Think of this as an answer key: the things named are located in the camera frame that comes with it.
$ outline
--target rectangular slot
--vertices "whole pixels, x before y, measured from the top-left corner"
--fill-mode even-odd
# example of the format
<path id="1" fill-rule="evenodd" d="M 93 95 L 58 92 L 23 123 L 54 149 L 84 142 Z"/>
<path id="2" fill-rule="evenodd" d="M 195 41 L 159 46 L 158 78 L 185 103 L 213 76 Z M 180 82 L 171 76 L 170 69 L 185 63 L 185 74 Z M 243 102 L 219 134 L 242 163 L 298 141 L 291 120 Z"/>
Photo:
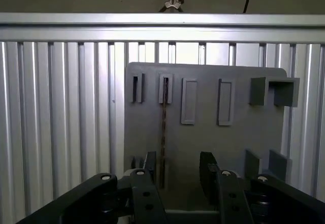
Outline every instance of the rectangular slot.
<path id="1" fill-rule="evenodd" d="M 159 103 L 162 104 L 164 102 L 164 84 L 165 79 L 167 79 L 168 83 L 168 98 L 167 104 L 172 102 L 173 96 L 173 75 L 172 74 L 161 74 L 159 78 Z"/>
<path id="2" fill-rule="evenodd" d="M 197 87 L 196 79 L 183 78 L 182 87 L 182 113 L 181 123 L 194 125 L 197 106 Z"/>
<path id="3" fill-rule="evenodd" d="M 233 124 L 235 106 L 235 81 L 219 79 L 217 121 L 219 126 Z"/>
<path id="4" fill-rule="evenodd" d="M 143 77 L 144 75 L 142 73 L 133 75 L 132 97 L 130 101 L 131 103 L 134 102 L 142 103 L 143 101 L 143 94 L 142 94 Z"/>

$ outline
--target rectangular clip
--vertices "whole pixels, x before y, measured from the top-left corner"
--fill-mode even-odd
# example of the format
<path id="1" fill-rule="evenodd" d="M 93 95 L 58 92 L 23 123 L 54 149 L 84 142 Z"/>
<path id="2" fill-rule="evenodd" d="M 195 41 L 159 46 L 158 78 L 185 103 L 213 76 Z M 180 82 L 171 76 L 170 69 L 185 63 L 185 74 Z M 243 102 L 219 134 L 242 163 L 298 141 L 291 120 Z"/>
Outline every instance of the rectangular clip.
<path id="1" fill-rule="evenodd" d="M 168 98 L 167 104 L 172 103 L 172 95 L 173 95 L 173 74 L 160 74 L 159 77 L 159 103 L 162 104 L 164 102 L 164 86 L 165 81 L 168 82 Z"/>

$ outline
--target aluminum rail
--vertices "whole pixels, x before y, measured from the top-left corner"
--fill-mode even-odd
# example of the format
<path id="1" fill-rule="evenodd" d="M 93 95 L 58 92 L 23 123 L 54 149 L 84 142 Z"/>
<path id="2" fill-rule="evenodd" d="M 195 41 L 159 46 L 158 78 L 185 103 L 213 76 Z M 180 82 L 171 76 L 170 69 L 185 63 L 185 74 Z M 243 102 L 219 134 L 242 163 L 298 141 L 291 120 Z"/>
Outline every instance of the aluminum rail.
<path id="1" fill-rule="evenodd" d="M 325 27 L 325 15 L 0 13 L 0 25 Z"/>

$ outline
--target metal bar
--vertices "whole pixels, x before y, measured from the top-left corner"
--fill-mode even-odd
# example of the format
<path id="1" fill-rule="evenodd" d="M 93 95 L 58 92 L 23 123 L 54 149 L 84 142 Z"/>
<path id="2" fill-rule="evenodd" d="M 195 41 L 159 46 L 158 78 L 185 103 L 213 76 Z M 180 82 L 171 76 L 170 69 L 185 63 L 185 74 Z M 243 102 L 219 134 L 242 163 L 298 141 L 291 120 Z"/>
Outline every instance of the metal bar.
<path id="1" fill-rule="evenodd" d="M 23 219 L 25 213 L 25 189 L 24 184 L 24 160 L 23 160 L 23 137 L 22 137 L 22 116 L 20 107 L 20 85 L 19 76 L 18 43 L 8 42 L 8 77 L 9 77 L 9 97 L 10 97 L 10 119 L 11 119 L 11 140 L 12 140 L 12 169 L 13 187 L 15 199 L 16 220 Z"/>
<path id="2" fill-rule="evenodd" d="M 317 28 L 202 28 L 202 27 L 34 27 L 7 26 L 0 32 L 5 41 L 143 41 L 168 42 L 244 42 L 244 43 L 309 43 L 325 40 L 325 30 Z"/>
<path id="3" fill-rule="evenodd" d="M 111 155 L 116 157 L 115 175 L 120 178 L 124 172 L 124 70 L 125 70 L 125 47 L 124 43 L 114 45 L 115 62 L 115 150 Z"/>
<path id="4" fill-rule="evenodd" d="M 108 44 L 98 43 L 98 157 L 100 172 L 110 172 L 108 72 Z"/>
<path id="5" fill-rule="evenodd" d="M 85 179 L 88 179 L 98 173 L 98 122 L 97 122 L 97 64 L 98 56 L 97 45 L 95 43 L 84 43 L 85 60 L 84 60 L 84 92 L 83 98 L 85 138 L 82 145 L 84 151 L 84 170 Z"/>
<path id="6" fill-rule="evenodd" d="M 304 97 L 306 96 L 306 51 L 307 45 L 298 44 L 295 50 L 295 71 L 294 75 L 300 78 L 298 107 L 292 110 L 292 128 L 291 128 L 291 148 L 290 158 L 292 159 L 292 171 L 291 171 L 291 184 L 292 186 L 299 188 L 300 177 L 300 160 L 301 160 L 301 144 L 302 144 L 302 121 L 304 111 Z"/>
<path id="7" fill-rule="evenodd" d="M 66 44 L 54 43 L 51 52 L 52 69 L 52 140 L 54 150 L 54 197 L 66 193 L 70 185 L 69 171 L 69 125 L 67 98 Z"/>
<path id="8" fill-rule="evenodd" d="M 28 172 L 29 211 L 42 206 L 42 161 L 40 141 L 40 107 L 37 45 L 34 42 L 23 44 L 24 102 L 25 102 L 25 144 Z"/>
<path id="9" fill-rule="evenodd" d="M 68 43 L 70 188 L 81 183 L 79 74 L 78 43 Z"/>
<path id="10" fill-rule="evenodd" d="M 53 200 L 53 169 L 51 139 L 51 100 L 50 100 L 50 66 L 48 43 L 38 43 L 38 77 L 40 102 L 40 139 L 42 162 L 42 205 Z"/>
<path id="11" fill-rule="evenodd" d="M 308 45 L 305 78 L 305 105 L 303 112 L 302 144 L 300 149 L 299 188 L 307 194 L 313 192 L 313 174 L 317 140 L 317 93 L 320 70 L 320 45 Z"/>
<path id="12" fill-rule="evenodd" d="M 8 55 L 5 42 L 0 42 L 0 102 L 0 221 L 1 223 L 13 223 L 15 221 L 15 200 L 10 128 Z"/>
<path id="13" fill-rule="evenodd" d="M 0 13 L 0 24 L 143 24 L 143 25 L 195 25 L 195 26 L 295 26 L 323 27 L 324 15 L 231 15 L 231 14 L 90 14 L 90 13 Z"/>

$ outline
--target screw hole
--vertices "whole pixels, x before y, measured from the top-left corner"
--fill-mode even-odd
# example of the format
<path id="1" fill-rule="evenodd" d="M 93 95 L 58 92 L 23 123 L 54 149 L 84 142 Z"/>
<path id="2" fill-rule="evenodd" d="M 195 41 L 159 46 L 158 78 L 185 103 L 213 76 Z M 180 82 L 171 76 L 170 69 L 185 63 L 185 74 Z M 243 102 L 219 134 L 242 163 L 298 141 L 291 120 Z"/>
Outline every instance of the screw hole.
<path id="1" fill-rule="evenodd" d="M 239 211 L 239 206 L 234 205 L 234 206 L 232 206 L 232 209 L 233 209 L 233 211 Z"/>
<path id="2" fill-rule="evenodd" d="M 234 199 L 234 198 L 237 197 L 237 196 L 236 196 L 235 193 L 229 193 L 229 197 Z"/>
<path id="3" fill-rule="evenodd" d="M 151 204 L 146 205 L 146 210 L 152 210 L 152 209 L 153 209 L 153 205 L 151 205 Z"/>

